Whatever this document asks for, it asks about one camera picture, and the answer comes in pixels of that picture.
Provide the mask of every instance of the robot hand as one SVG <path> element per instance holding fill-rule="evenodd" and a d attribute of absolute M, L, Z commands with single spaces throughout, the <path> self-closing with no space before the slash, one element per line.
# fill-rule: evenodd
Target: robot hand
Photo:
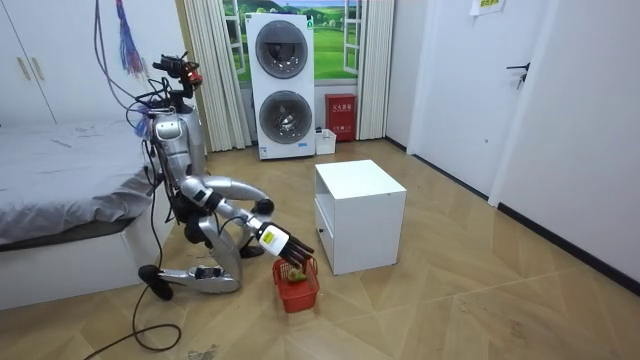
<path fill-rule="evenodd" d="M 256 239 L 265 250 L 295 267 L 303 266 L 314 252 L 291 233 L 271 222 L 262 224 L 256 232 Z"/>

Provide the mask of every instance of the fire extinguisher box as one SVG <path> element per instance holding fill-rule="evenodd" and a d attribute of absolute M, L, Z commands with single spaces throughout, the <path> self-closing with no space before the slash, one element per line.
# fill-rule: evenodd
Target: fire extinguisher box
<path fill-rule="evenodd" d="M 356 131 L 356 96 L 326 94 L 327 129 L 336 134 L 336 141 L 353 141 Z"/>

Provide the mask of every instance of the wooden floor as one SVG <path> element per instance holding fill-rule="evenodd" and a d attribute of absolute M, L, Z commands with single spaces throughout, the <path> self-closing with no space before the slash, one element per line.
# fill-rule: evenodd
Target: wooden floor
<path fill-rule="evenodd" d="M 145 297 L 139 323 L 180 325 L 177 348 L 151 353 L 127 340 L 100 358 L 640 359 L 635 295 L 386 141 L 337 151 L 258 162 L 253 148 L 215 154 L 208 165 L 263 188 L 275 200 L 275 221 L 317 249 L 313 310 L 284 313 L 273 258 L 262 256 L 245 260 L 245 283 L 234 294 Z M 355 159 L 373 159 L 408 190 L 399 262 L 334 277 L 314 228 L 314 164 Z M 165 252 L 168 268 L 211 261 L 178 227 Z M 131 330 L 142 289 L 0 312 L 0 359 L 82 359 Z M 174 336 L 158 330 L 145 338 L 166 345 Z"/>

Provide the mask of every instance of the bed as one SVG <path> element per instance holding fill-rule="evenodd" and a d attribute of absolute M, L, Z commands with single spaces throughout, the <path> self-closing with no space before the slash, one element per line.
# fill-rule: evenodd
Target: bed
<path fill-rule="evenodd" d="M 2 128 L 0 154 L 0 250 L 116 232 L 151 202 L 124 121 Z"/>
<path fill-rule="evenodd" d="M 0 310 L 139 283 L 152 194 L 161 244 L 173 227 L 124 121 L 1 127 L 0 169 Z"/>

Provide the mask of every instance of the curtain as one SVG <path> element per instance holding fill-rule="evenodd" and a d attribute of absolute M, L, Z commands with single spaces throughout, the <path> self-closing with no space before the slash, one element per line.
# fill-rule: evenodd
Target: curtain
<path fill-rule="evenodd" d="M 213 151 L 251 145 L 222 0 L 184 0 Z"/>
<path fill-rule="evenodd" d="M 385 136 L 394 0 L 362 1 L 356 139 Z"/>

